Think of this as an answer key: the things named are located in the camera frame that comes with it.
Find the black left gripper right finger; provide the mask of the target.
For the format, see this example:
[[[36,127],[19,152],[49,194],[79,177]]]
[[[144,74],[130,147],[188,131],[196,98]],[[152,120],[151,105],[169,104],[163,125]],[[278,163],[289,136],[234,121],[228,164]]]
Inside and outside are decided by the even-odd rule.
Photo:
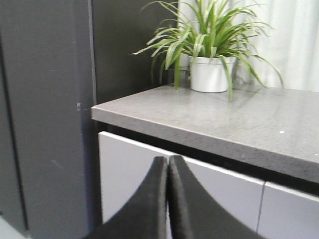
[[[174,239],[262,238],[210,196],[179,155],[168,161],[168,209]]]

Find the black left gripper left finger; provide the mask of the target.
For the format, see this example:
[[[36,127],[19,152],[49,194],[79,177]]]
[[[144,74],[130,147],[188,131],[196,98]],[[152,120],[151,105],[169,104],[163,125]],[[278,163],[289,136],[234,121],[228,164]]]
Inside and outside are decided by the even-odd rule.
[[[165,239],[167,159],[157,156],[132,197],[87,239]]]

